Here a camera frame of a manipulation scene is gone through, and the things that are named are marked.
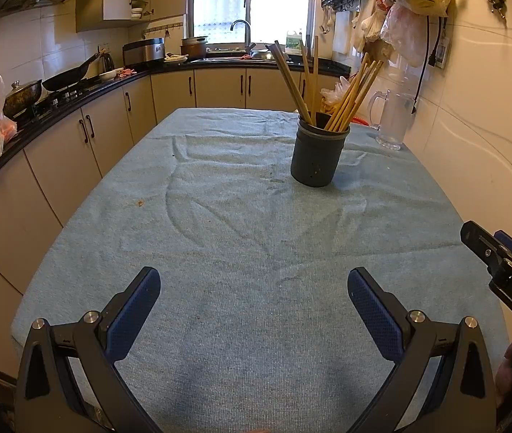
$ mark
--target mug handle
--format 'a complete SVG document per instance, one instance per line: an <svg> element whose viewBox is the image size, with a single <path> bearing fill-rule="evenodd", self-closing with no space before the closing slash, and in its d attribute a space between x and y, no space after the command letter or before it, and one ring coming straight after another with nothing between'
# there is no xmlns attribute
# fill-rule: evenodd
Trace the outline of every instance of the mug handle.
<svg viewBox="0 0 512 433"><path fill-rule="evenodd" d="M368 102L368 121L372 128L376 128L378 130L380 128L380 123L374 123L372 121L372 107L374 106L374 101L376 100L377 97L380 97L381 99L384 99L384 101L386 101L387 95L384 94L382 91L376 91L370 98L370 101Z"/></svg>

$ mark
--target glass mug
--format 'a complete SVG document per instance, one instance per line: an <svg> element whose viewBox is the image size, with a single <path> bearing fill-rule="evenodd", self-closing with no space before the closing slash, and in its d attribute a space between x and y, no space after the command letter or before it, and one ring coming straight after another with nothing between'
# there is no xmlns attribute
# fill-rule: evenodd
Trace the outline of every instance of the glass mug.
<svg viewBox="0 0 512 433"><path fill-rule="evenodd" d="M384 99L384 109L379 123L372 120L372 107L377 97ZM397 93L390 89L384 94L376 91L368 103L370 125L378 130L376 141L382 146L399 150L412 117L414 99L406 93Z"/></svg>

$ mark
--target black pan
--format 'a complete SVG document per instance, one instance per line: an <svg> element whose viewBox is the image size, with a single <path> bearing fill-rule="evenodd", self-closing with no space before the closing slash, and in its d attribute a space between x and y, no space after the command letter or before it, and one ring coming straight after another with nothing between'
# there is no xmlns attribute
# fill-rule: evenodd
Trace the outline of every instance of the black pan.
<svg viewBox="0 0 512 433"><path fill-rule="evenodd" d="M86 76L90 64L99 57L99 53L92 55L79 67L72 68L71 70L64 71L63 73L60 73L56 76L52 76L52 78L45 80L42 85L48 91L58 91L59 89L65 88L66 86L74 85L84 76Z"/></svg>

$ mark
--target window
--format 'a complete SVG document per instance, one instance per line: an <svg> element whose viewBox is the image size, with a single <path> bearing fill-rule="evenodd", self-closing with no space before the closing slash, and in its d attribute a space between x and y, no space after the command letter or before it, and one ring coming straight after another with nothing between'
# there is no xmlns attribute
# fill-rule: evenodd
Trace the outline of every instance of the window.
<svg viewBox="0 0 512 433"><path fill-rule="evenodd" d="M309 0L194 0L194 36L208 36L211 44L244 42L245 27L251 24L252 42L286 43L287 31L306 34Z"/></svg>

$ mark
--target cutting board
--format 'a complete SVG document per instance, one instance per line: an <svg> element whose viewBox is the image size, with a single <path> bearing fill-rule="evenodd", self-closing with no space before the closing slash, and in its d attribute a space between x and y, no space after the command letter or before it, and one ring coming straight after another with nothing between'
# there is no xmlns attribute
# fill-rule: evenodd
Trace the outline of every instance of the cutting board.
<svg viewBox="0 0 512 433"><path fill-rule="evenodd" d="M350 11L336 13L332 50L338 53L348 53L350 50Z"/></svg>

